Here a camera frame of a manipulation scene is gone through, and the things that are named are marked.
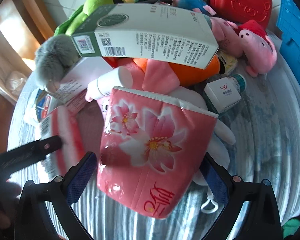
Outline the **large pink tissue pack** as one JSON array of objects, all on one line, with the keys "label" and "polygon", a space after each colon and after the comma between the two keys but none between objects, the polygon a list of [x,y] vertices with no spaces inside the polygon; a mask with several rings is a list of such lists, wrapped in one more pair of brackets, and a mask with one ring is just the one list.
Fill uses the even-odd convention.
[{"label": "large pink tissue pack", "polygon": [[55,108],[40,123],[41,138],[47,139],[55,135],[62,141],[62,148],[50,153],[42,161],[46,175],[52,180],[55,176],[63,176],[68,170],[78,164],[85,155],[79,126],[75,116],[65,107]]}]

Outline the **pink flower tissue pack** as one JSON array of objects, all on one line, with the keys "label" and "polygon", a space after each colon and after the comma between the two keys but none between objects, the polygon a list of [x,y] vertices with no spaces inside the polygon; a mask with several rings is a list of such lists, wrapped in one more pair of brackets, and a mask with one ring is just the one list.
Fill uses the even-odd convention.
[{"label": "pink flower tissue pack", "polygon": [[167,95],[116,86],[101,137],[97,185],[148,217],[166,218],[189,187],[217,115]]}]

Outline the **white changle medicine box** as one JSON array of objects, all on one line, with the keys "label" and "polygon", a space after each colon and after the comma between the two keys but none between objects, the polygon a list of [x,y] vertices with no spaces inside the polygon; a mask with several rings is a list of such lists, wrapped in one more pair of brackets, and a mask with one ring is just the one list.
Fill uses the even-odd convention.
[{"label": "white changle medicine box", "polygon": [[242,100],[241,93],[227,77],[207,83],[203,96],[207,106],[217,114],[226,112]]}]

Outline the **grey fluffy plush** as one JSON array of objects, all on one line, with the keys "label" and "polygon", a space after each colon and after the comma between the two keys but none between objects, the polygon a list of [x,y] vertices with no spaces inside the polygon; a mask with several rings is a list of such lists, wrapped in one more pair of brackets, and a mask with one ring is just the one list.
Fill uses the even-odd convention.
[{"label": "grey fluffy plush", "polygon": [[48,93],[57,92],[61,80],[79,59],[70,36],[61,34],[49,38],[35,52],[33,74],[37,86]]}]

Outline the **red dress pig plush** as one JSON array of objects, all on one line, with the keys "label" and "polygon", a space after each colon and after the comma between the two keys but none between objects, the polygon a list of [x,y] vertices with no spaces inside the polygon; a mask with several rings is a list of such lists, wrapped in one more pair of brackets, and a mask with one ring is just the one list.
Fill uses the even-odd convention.
[{"label": "red dress pig plush", "polygon": [[264,27],[255,20],[249,20],[238,26],[237,34],[247,58],[247,73],[257,77],[270,72],[277,62],[277,51]]}]

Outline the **white green carton box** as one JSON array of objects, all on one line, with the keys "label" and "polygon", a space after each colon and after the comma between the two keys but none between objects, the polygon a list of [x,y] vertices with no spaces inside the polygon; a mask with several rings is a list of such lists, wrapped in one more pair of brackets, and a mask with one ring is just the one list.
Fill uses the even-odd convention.
[{"label": "white green carton box", "polygon": [[98,7],[72,34],[82,57],[154,59],[205,69],[219,45],[204,14],[160,4]]}]

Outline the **white plush toy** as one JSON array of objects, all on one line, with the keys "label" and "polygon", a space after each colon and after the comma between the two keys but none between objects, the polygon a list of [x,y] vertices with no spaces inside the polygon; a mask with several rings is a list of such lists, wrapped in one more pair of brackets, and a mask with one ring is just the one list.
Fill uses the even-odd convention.
[{"label": "white plush toy", "polygon": [[[208,110],[203,97],[193,90],[179,86],[168,95],[190,102],[197,107]],[[226,149],[222,141],[226,142],[229,145],[234,145],[236,143],[236,138],[232,130],[218,119],[215,125],[214,133],[211,136],[209,145],[207,147],[207,151],[218,165],[223,166],[227,170],[230,164],[230,157],[228,150]],[[211,214],[216,212],[218,208],[219,205],[217,201],[214,200],[213,193],[208,187],[207,200],[201,205],[200,210],[202,213]]]}]

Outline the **white plastic pouch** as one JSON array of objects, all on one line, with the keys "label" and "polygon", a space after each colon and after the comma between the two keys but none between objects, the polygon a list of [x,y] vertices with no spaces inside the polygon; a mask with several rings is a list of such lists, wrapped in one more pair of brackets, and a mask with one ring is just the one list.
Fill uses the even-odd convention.
[{"label": "white plastic pouch", "polygon": [[29,125],[40,123],[49,113],[52,96],[45,90],[35,89],[25,108],[24,121]]}]

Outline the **green capped bottle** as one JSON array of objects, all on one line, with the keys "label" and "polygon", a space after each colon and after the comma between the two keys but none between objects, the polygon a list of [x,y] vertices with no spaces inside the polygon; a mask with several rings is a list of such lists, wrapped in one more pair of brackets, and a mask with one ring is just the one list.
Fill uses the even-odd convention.
[{"label": "green capped bottle", "polygon": [[245,91],[245,89],[247,87],[247,82],[246,82],[246,80],[245,80],[245,78],[244,78],[243,75],[241,75],[241,74],[234,74],[232,76],[228,76],[227,78],[237,88],[237,91],[239,93],[242,93],[242,92]]}]

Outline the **teal dress pig plush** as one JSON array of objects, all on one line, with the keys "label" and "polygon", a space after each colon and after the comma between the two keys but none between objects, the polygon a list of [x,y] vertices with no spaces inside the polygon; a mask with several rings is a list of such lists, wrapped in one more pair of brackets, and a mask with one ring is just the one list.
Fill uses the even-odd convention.
[{"label": "teal dress pig plush", "polygon": [[220,47],[221,50],[239,58],[243,54],[243,49],[239,40],[238,34],[235,30],[238,26],[230,21],[226,21],[218,17],[209,17],[204,15],[208,25]]}]

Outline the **blue plastic storage crate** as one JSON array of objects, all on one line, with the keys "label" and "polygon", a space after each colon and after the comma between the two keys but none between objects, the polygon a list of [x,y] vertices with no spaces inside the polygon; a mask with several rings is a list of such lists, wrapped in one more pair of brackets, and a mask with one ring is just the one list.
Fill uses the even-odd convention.
[{"label": "blue plastic storage crate", "polygon": [[282,32],[280,53],[300,85],[300,10],[293,0],[281,0],[276,26]]}]

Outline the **red bear suitcase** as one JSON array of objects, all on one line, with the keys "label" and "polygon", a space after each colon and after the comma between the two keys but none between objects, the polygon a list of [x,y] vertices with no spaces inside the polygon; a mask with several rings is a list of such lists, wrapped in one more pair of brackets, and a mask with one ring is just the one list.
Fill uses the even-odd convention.
[{"label": "red bear suitcase", "polygon": [[255,20],[267,28],[272,9],[272,0],[210,0],[210,6],[222,18],[245,23]]}]

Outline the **green frog plush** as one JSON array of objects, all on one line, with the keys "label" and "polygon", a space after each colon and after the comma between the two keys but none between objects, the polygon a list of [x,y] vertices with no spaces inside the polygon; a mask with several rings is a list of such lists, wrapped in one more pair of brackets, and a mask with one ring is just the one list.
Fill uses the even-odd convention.
[{"label": "green frog plush", "polygon": [[72,15],[60,24],[54,35],[66,34],[71,36],[74,31],[100,6],[117,3],[126,3],[127,0],[86,0]]}]

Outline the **blue dress pig plush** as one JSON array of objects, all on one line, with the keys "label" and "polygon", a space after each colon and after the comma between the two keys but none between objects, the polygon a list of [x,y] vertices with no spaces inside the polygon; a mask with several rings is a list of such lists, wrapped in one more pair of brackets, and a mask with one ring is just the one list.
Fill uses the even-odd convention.
[{"label": "blue dress pig plush", "polygon": [[214,16],[216,12],[204,0],[172,0],[175,7]]}]

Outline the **orange green duck plush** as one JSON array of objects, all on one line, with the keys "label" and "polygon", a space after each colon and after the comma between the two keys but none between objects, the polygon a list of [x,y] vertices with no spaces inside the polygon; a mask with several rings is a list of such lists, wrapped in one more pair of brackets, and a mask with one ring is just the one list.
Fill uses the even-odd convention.
[{"label": "orange green duck plush", "polygon": [[139,0],[125,0],[126,3],[138,3]]}]

